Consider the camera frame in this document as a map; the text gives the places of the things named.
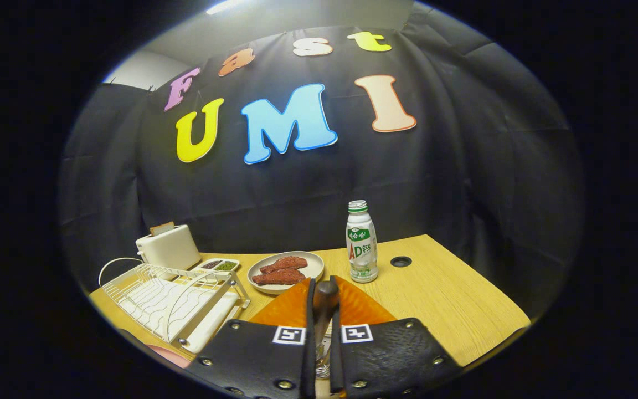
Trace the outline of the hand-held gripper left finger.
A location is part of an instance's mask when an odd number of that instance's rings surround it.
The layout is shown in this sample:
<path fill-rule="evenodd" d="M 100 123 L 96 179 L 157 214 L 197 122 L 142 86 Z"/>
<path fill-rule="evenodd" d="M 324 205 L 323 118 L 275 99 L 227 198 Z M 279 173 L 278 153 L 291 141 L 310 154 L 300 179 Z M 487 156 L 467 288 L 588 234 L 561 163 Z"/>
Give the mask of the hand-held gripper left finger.
<path fill-rule="evenodd" d="M 306 279 L 251 320 L 226 321 L 187 367 L 219 395 L 233 398 L 314 398 L 316 336 Z"/>

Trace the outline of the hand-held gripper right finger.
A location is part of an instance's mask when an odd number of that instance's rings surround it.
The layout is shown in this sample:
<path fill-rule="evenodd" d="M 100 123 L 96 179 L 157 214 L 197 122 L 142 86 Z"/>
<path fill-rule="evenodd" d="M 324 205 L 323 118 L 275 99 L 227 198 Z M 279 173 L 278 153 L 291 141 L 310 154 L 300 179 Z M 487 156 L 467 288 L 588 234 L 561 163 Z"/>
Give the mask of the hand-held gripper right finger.
<path fill-rule="evenodd" d="M 338 287 L 330 390 L 342 398 L 423 398 L 462 372 L 417 318 L 399 320 L 349 280 Z"/>

